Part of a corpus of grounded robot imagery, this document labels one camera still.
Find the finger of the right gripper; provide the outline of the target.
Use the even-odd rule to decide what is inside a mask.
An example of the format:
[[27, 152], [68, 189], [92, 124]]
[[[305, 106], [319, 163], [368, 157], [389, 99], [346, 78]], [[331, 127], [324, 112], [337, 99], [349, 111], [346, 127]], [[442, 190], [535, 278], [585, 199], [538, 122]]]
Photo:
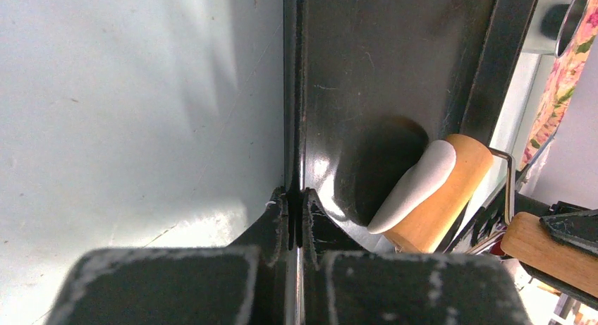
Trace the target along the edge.
[[597, 257], [597, 210], [543, 216], [540, 225], [552, 240]]
[[589, 293], [586, 293], [585, 291], [582, 291], [581, 289], [576, 288], [562, 280], [554, 278], [553, 276], [550, 276], [549, 274], [546, 274], [523, 262], [520, 262], [520, 265], [529, 275], [531, 275], [531, 277], [536, 278], [539, 281], [547, 284], [548, 286], [551, 286], [552, 288], [555, 288], [560, 292], [565, 293], [566, 295], [569, 295], [572, 298], [580, 301], [588, 307], [597, 310], [597, 297]]

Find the white dough ball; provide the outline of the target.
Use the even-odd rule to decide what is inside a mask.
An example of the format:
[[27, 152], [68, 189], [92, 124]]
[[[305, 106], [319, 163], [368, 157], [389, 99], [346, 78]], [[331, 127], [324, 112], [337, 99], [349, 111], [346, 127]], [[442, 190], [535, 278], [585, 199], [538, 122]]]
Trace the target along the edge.
[[381, 234], [396, 226], [445, 184], [455, 166], [455, 147], [445, 140], [431, 142], [419, 161], [394, 185], [367, 231]]

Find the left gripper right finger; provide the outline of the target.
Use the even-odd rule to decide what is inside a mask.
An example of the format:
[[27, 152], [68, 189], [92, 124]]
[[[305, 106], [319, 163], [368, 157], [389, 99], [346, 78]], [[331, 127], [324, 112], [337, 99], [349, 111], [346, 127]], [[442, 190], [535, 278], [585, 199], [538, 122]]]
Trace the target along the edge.
[[303, 200], [307, 324], [529, 324], [513, 280], [495, 259], [373, 253]]

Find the black baking tray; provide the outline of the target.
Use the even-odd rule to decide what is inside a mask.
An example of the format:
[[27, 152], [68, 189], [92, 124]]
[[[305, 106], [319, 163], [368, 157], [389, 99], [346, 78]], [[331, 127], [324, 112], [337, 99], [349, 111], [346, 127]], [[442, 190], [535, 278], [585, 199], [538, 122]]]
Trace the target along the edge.
[[537, 0], [283, 0], [285, 186], [306, 253], [365, 226], [426, 144], [489, 144]]

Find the wooden dough roller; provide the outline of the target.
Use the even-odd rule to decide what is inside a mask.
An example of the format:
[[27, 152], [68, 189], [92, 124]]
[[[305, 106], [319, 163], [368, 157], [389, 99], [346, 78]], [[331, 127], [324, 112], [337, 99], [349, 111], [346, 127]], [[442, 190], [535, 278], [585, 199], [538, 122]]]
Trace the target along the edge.
[[477, 254], [499, 244], [509, 256], [597, 297], [597, 257], [552, 240], [540, 218], [515, 210], [515, 170], [510, 154], [492, 149], [466, 135], [443, 140], [456, 149], [456, 166], [448, 180], [404, 220], [381, 233], [398, 249], [434, 251], [469, 202], [495, 157], [506, 160], [504, 227], [471, 249]]

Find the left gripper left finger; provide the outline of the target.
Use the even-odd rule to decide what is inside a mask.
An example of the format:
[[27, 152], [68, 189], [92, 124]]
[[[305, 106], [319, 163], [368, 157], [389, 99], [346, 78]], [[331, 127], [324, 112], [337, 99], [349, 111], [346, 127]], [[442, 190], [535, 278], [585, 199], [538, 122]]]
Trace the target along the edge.
[[286, 193], [226, 247], [121, 247], [84, 254], [48, 324], [283, 324]]

